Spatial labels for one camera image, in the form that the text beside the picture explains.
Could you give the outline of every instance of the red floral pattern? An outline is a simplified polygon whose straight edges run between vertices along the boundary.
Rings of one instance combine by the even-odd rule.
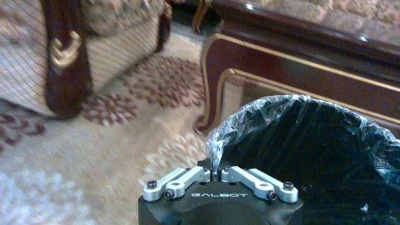
[[[176,108],[200,106],[204,87],[199,64],[155,55],[123,78],[129,94],[149,104]]]
[[[41,121],[29,113],[21,114],[0,113],[0,150],[4,145],[16,146],[24,136],[37,136],[45,132]]]
[[[84,118],[104,126],[123,124],[136,117],[136,113],[132,99],[117,94],[97,95],[83,104]]]

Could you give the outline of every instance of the table leg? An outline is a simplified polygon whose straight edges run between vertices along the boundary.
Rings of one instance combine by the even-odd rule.
[[[197,7],[197,11],[193,17],[193,22],[192,22],[192,30],[195,34],[200,34],[201,30],[200,30],[200,26],[201,26],[201,22],[205,16],[205,13],[208,11],[211,7],[211,3],[207,0],[200,0],[199,2],[199,7]]]
[[[204,114],[195,123],[195,131],[201,135],[205,135],[220,122],[223,84],[227,77],[233,73],[229,64],[224,62],[227,60],[225,54],[229,55],[232,52],[227,51],[223,48],[225,45],[221,42],[215,42],[215,40],[215,37],[208,39],[201,54],[205,107]]]

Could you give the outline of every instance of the carpet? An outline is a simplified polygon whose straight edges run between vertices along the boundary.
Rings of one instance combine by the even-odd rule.
[[[0,102],[0,224],[137,223],[145,182],[207,157],[199,61],[200,46],[172,34],[68,121]],[[241,104],[231,83],[224,117]]]

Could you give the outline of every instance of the trash bag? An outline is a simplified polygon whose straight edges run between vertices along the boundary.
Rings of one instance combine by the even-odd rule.
[[[264,97],[211,132],[208,148],[213,172],[237,165],[295,184],[304,224],[400,224],[400,140],[349,109]]]

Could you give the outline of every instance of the plastic bag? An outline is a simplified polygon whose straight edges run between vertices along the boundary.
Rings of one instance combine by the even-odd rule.
[[[213,172],[259,168],[292,181],[305,224],[400,224],[400,140],[339,105],[264,97],[208,137]]]

